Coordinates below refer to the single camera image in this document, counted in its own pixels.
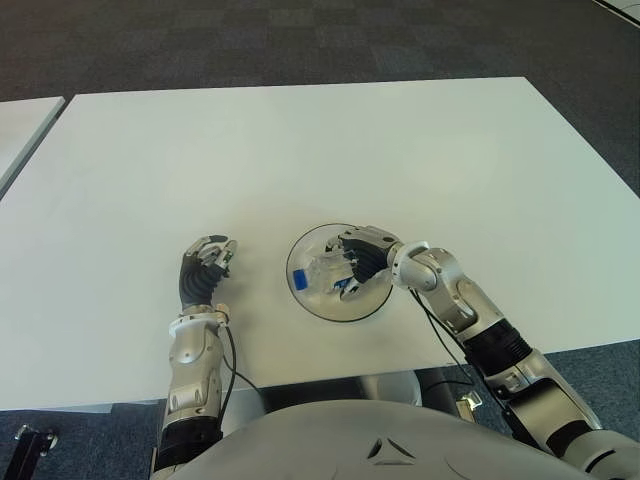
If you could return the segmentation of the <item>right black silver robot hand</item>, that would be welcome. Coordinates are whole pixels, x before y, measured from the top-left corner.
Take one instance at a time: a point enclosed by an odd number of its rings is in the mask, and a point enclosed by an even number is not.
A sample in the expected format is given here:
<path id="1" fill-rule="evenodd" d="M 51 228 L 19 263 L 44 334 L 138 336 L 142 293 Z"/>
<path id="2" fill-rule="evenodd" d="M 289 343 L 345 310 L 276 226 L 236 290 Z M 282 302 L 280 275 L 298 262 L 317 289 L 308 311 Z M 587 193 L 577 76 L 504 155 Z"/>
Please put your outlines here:
<path id="1" fill-rule="evenodd" d="M 341 251 L 351 262 L 352 277 L 341 288 L 340 299 L 352 297 L 359 288 L 389 266 L 389 253 L 400 239 L 374 226 L 349 227 L 327 241 L 326 252 Z"/>

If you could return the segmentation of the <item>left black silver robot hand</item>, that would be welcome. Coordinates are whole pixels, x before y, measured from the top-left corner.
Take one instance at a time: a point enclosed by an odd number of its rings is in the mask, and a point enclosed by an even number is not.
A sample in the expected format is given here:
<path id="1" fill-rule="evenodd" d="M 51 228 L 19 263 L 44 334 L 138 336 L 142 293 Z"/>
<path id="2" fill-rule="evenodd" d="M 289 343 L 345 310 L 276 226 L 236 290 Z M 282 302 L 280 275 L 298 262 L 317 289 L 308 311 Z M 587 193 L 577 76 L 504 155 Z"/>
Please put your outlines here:
<path id="1" fill-rule="evenodd" d="M 227 236 L 207 235 L 185 251 L 178 281 L 182 309 L 211 304 L 218 284 L 229 277 L 237 247 L 238 242 Z"/>

